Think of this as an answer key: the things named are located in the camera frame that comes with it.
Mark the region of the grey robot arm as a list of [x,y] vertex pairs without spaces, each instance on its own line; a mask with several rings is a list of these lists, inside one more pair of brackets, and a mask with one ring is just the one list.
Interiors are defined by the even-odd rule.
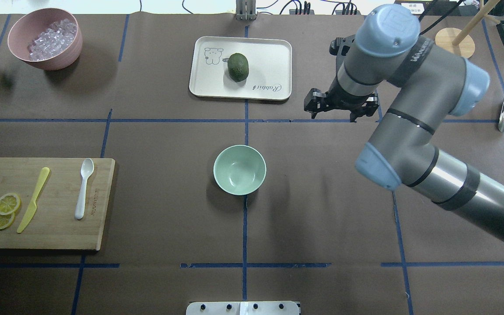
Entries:
[[430,143],[447,115],[464,115],[483,98],[489,74],[420,36],[408,8],[384,4],[356,32],[329,98],[352,109],[383,81],[400,92],[356,169],[390,191],[404,184],[504,242],[504,186]]

